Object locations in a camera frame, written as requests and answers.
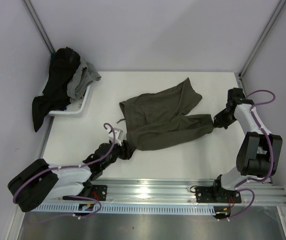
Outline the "olive green shorts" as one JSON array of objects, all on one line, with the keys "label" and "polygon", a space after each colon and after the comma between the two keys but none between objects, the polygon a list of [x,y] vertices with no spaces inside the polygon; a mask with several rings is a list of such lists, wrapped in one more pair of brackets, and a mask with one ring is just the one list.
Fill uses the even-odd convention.
[{"label": "olive green shorts", "polygon": [[186,78],[166,90],[121,101],[127,142],[136,150],[155,151],[212,133],[214,122],[210,114],[190,114],[202,99]]}]

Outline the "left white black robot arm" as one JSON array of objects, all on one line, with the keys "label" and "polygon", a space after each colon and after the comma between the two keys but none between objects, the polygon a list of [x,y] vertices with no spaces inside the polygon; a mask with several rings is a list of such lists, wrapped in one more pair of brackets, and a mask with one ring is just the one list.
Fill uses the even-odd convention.
[{"label": "left white black robot arm", "polygon": [[48,200],[104,201],[102,187],[92,182],[103,175],[104,170],[117,160],[129,160],[135,147],[126,140],[120,144],[102,143],[80,165],[53,165],[39,158],[15,176],[7,185],[13,203],[24,212],[30,212]]}]

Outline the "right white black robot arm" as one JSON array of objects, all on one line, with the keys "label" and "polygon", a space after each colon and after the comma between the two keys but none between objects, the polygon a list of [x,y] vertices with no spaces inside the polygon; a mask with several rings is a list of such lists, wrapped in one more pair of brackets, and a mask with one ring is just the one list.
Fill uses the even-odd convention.
[{"label": "right white black robot arm", "polygon": [[236,167],[219,175],[213,182],[211,196],[217,202],[224,201],[230,192],[237,191],[245,183],[265,182],[277,170],[282,137],[269,131],[257,113],[257,106],[272,103],[276,96],[271,91],[264,92],[271,94],[272,99],[254,103],[244,95],[241,88],[229,89],[225,109],[214,117],[215,128],[227,129],[234,122],[238,122],[244,132],[244,139],[236,157]]}]

